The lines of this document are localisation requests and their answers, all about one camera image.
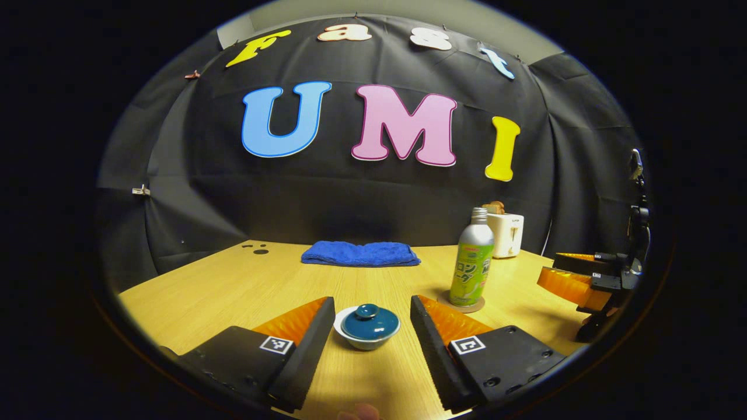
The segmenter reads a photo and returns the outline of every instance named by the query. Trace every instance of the white toaster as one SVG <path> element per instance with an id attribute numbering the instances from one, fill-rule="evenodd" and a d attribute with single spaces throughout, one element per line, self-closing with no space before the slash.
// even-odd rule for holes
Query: white toaster
<path id="1" fill-rule="evenodd" d="M 517 256 L 521 249 L 524 216 L 519 214 L 488 213 L 488 226 L 493 231 L 495 246 L 493 258 Z"/>

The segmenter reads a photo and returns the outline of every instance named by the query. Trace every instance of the green label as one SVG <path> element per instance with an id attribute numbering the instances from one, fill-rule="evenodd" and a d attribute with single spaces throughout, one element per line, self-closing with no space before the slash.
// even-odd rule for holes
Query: green label
<path id="1" fill-rule="evenodd" d="M 480 299 L 488 279 L 493 245 L 459 244 L 449 300 L 457 306 L 472 306 Z"/>

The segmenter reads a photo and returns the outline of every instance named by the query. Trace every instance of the folded towel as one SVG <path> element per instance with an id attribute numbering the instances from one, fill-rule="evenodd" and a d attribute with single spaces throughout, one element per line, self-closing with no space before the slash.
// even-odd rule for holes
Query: folded towel
<path id="1" fill-rule="evenodd" d="M 409 245 L 398 242 L 353 245 L 340 241 L 319 241 L 301 255 L 301 262 L 346 267 L 394 267 L 418 265 L 421 261 Z"/>

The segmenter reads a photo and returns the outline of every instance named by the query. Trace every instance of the white bowl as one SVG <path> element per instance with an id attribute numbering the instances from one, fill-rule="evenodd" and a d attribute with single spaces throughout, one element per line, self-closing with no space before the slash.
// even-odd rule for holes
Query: white bowl
<path id="1" fill-rule="evenodd" d="M 343 336 L 347 340 L 347 342 L 349 342 L 350 345 L 352 345 L 353 347 L 359 350 L 373 350 L 373 349 L 379 348 L 387 340 L 389 340 L 394 334 L 396 334 L 397 331 L 400 330 L 400 327 L 402 326 L 402 321 L 400 321 L 399 317 L 397 317 L 397 320 L 400 321 L 397 323 L 397 328 L 395 328 L 394 331 L 392 331 L 391 334 L 389 334 L 388 336 L 384 336 L 380 339 L 361 340 L 361 339 L 357 339 L 353 336 L 346 334 L 342 330 L 342 321 L 345 319 L 345 317 L 355 312 L 356 309 L 358 309 L 358 306 L 360 305 L 351 306 L 350 308 L 345 308 L 345 309 L 342 309 L 340 312 L 337 312 L 337 315 L 335 315 L 335 323 L 334 323 L 335 331 L 337 331 L 337 334 L 340 334 L 341 336 Z"/>

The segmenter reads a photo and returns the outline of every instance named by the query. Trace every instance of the wooden table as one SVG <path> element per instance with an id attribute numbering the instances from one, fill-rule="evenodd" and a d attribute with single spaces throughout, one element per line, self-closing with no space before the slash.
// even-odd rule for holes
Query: wooden table
<path id="1" fill-rule="evenodd" d="M 391 268 L 303 264 L 308 248 L 246 241 L 130 288 L 120 298 L 151 340 L 177 354 L 229 326 L 252 329 L 319 297 L 334 297 L 336 312 L 375 303 L 397 314 L 400 332 L 364 352 L 331 330 L 303 409 L 293 416 L 331 420 L 340 410 L 352 411 L 356 402 L 368 402 L 390 420 L 454 417 L 441 407 L 409 313 L 413 294 L 436 299 L 450 287 L 456 245 L 414 247 L 420 265 Z M 483 292 L 486 305 L 469 316 L 495 328 L 514 324 L 570 354 L 582 345 L 572 340 L 587 315 L 536 284 L 541 267 L 551 265 L 523 250 L 511 259 L 494 259 Z"/>

